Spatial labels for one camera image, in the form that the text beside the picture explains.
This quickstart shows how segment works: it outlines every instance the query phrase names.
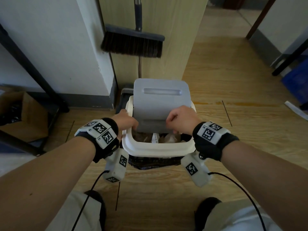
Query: hallway floor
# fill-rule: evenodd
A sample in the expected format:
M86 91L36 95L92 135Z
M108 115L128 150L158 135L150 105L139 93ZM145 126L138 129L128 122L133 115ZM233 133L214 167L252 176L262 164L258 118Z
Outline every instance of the hallway floor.
M286 100L296 101L244 39L250 27L237 11L207 8L183 80L202 120L214 121L240 140L308 168L308 122L284 105ZM62 114L45 150L71 139L90 120L113 114L82 109ZM91 163L75 190L89 190L104 165L103 160ZM220 162L208 160L206 165L234 178ZM204 198L246 198L218 175L198 188L181 166L141 171L128 165L120 184L99 180L95 190L106 203L106 230L191 231L194 211Z

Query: cardboard box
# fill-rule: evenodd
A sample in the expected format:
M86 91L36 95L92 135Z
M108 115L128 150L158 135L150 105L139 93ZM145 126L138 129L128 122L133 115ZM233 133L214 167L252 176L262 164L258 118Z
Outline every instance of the cardboard box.
M11 104L18 100L22 100L21 121L0 126L0 130L26 142L47 137L47 110L26 92L3 93L0 96L0 114L6 113Z

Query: metal frame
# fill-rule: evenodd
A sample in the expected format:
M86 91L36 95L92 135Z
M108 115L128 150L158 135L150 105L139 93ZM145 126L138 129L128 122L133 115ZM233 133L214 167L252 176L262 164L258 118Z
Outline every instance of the metal frame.
M67 103L52 89L39 71L33 66L30 60L19 49L15 42L10 38L8 32L0 24L0 43L3 47L16 59L16 61L28 72L28 74L37 82L38 85L47 93L52 102L59 106L58 110L52 117L48 127L48 135L50 135L53 126L60 114L60 112L69 112ZM4 143L12 148L19 149L23 152L28 152L39 156L44 154L44 145L46 144L48 136L42 139L39 147L35 147L27 142L24 142L14 136L11 136L3 131L0 131L0 143Z

